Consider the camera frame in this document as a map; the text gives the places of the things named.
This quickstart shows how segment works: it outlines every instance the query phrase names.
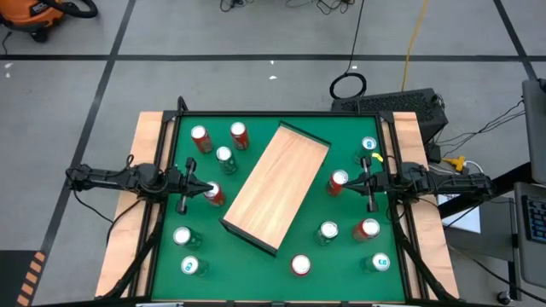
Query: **orange vacuum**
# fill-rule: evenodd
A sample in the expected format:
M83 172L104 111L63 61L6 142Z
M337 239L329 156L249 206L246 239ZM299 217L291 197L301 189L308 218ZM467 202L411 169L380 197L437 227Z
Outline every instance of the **orange vacuum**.
M28 32L36 42L43 43L48 38L48 30L57 25L64 14L78 18L97 15L93 0L83 2L89 7L88 11L61 0L0 0L0 24L11 30Z

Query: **red can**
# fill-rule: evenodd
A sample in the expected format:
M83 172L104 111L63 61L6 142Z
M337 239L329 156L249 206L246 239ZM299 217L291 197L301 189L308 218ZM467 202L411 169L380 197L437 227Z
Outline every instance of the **red can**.
M328 182L326 182L326 191L332 196L337 196L343 190L343 185L349 181L349 174L343 170L337 170L332 173Z
M373 218L366 218L352 229L352 237L359 242L375 238L379 234L379 223Z
M200 152L206 154L212 151L212 140L208 131L202 125L195 126L191 130L191 138Z
M305 276L311 271L311 261L306 255L296 255L290 262L290 269L296 276Z
M244 150L248 148L250 140L248 139L248 130L245 124L243 123L233 123L229 129L231 133L231 138L233 139L233 144L235 148L239 150Z
M216 182L207 182L206 184L212 185L212 190L203 193L205 198L208 199L213 206L223 206L225 204L225 195L224 191L222 191L222 187Z

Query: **can lid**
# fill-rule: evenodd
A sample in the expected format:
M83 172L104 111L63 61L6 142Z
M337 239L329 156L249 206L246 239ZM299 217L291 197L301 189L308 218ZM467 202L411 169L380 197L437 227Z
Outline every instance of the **can lid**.
M191 232L189 231L188 227L178 227L174 234L172 235L172 238L174 239L174 242L178 245L184 245L188 243L189 238L191 237Z
M378 252L374 255L372 258L372 263L374 264L375 268L381 272L388 270L389 266L391 266L391 260L382 252Z
M377 141L371 136L366 136L362 139L362 147L368 150L375 149L377 147Z
M337 170L337 171L334 171L332 178L334 179L334 182L337 184L345 184L349 181L349 174L347 174L346 171Z
M362 223L362 230L366 235L377 235L379 234L379 223L373 218L367 218Z
M199 261L194 256L187 256L182 260L181 268L184 274L192 275L199 268Z
M298 275L304 275L311 269L311 261L306 255L296 255L292 258L292 269Z
M221 161L227 161L231 158L231 149L222 146L216 151L216 157Z
M191 137L193 138L202 138L203 136L205 136L206 134L206 129L205 127L201 126L201 125L198 125L198 126L195 126L194 128L192 128L191 130Z
M338 235L338 225L334 222L324 222L321 225L321 233L328 239L332 239Z
M247 127L245 127L245 124L236 122L231 125L231 133L233 133L236 136L240 136L245 132Z
M218 192L220 191L220 187L218 186L217 183L215 182L207 182L206 184L208 185L212 185L212 190L210 191L206 191L205 193L203 193L206 197L214 197L218 194Z

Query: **soda can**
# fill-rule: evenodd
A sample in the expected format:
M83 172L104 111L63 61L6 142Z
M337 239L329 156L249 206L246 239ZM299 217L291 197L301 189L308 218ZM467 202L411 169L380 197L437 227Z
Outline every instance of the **soda can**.
M318 245L325 246L338 236L338 225L334 222L324 222L315 231L315 241Z
M250 140L248 139L248 130L245 124L239 122L233 123L229 132L231 133L231 138L236 149L244 150L248 148Z
M182 260L180 268L184 274L203 276L208 272L208 262L195 256L187 256Z
M332 196L337 196L343 190L343 184L349 181L349 174L346 171L337 170L332 173L326 183L326 191Z
M311 261L306 255L299 254L292 258L290 269L296 276L305 276L311 270Z
M379 223L373 218L367 218L355 226L352 230L352 237L359 241L365 241L375 238L379 234Z
M225 195L224 191L222 191L222 187L216 182L207 182L206 184L212 185L212 190L203 193L205 198L208 199L213 206L223 206L225 204Z
M216 158L220 164L220 169L224 174L233 174L237 171L237 163L235 162L235 157L231 153L231 149L222 146L216 151Z
M360 165L360 160L371 154L371 151L374 150L377 147L377 141L371 137L366 136L362 139L362 142L360 143L360 147L358 148L357 152L355 153L355 163Z
M193 231L190 227L178 227L174 234L172 234L172 239L179 246L184 246L189 249L197 249L201 245L201 235L196 231Z
M360 267L365 272L385 272L391 266L391 260L389 257L382 253L378 252L372 257L366 257L360 261Z
M209 136L208 131L202 125L195 126L191 130L191 138L200 152L206 154L212 151L211 136Z

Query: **yellow cable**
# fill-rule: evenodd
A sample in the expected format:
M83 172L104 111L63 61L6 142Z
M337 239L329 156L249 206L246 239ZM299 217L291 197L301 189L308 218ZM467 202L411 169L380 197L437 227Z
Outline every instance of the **yellow cable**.
M417 18L417 24L415 25L413 35L411 36L411 40L409 41L408 53L406 54L406 62L404 63L404 78L402 79L402 91L404 91L404 88L406 87L406 78L408 77L408 64L410 63L411 48L413 48L413 42L417 37L417 33L419 32L421 23L423 21L423 18L425 17L425 13L427 12L427 5L428 0L423 0L423 6L421 8L421 12L419 13L419 18Z

